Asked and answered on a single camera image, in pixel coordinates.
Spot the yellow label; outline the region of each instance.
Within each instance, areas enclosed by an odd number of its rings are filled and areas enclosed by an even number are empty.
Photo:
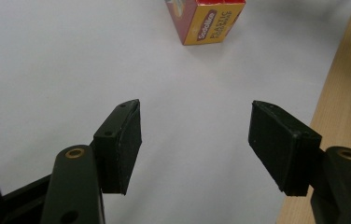
[[[184,45],[221,42],[242,11],[243,4],[197,6]]]

